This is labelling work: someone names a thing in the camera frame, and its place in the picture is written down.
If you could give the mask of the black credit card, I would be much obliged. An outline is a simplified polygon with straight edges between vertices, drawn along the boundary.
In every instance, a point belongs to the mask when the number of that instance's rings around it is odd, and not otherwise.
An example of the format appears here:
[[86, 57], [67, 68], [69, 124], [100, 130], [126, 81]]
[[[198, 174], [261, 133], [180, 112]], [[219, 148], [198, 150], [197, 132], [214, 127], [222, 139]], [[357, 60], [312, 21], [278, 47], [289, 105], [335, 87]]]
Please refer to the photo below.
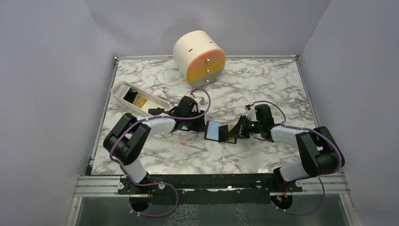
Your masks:
[[222, 125], [218, 127], [218, 142], [229, 141], [229, 125]]

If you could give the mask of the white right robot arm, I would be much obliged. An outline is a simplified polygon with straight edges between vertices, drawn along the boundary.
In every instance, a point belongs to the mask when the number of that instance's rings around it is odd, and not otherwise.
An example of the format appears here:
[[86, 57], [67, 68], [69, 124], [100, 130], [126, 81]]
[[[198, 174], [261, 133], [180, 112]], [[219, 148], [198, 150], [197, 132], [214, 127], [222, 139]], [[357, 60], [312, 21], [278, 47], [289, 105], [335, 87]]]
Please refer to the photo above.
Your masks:
[[229, 138], [248, 139], [259, 134], [263, 141], [284, 143], [297, 147], [300, 160], [276, 168], [271, 179], [272, 187], [279, 192], [290, 186], [291, 181], [315, 178], [338, 172], [345, 159], [327, 127], [314, 129], [275, 123], [270, 101], [255, 101], [246, 105], [247, 114], [240, 116], [236, 125], [219, 128], [220, 142]]

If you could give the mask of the black card holder wallet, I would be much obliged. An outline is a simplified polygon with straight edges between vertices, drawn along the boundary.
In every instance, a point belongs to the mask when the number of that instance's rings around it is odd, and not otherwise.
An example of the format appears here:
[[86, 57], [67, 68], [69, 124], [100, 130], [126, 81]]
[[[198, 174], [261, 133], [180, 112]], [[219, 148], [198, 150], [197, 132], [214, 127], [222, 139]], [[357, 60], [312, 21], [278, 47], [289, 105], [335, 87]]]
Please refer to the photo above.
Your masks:
[[[216, 141], [219, 142], [219, 127], [225, 126], [225, 124], [222, 124], [221, 122], [217, 121], [207, 121], [206, 123], [206, 131], [204, 133], [204, 139], [205, 140], [210, 140], [210, 141]], [[228, 130], [230, 131], [233, 128], [233, 125], [226, 124], [228, 127]]]

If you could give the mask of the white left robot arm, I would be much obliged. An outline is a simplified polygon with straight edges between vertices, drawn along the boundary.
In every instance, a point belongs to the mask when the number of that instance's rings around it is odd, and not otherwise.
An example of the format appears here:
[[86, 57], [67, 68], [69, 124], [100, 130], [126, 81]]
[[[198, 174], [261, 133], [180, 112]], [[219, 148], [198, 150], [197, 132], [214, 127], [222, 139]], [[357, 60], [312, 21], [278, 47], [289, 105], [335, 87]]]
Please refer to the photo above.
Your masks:
[[124, 114], [103, 141], [111, 160], [117, 162], [130, 180], [130, 187], [136, 193], [143, 193], [148, 187], [147, 171], [139, 155], [146, 140], [154, 135], [178, 130], [203, 132], [205, 112], [201, 99], [184, 96], [179, 104], [169, 111], [156, 110], [152, 117], [135, 117]]

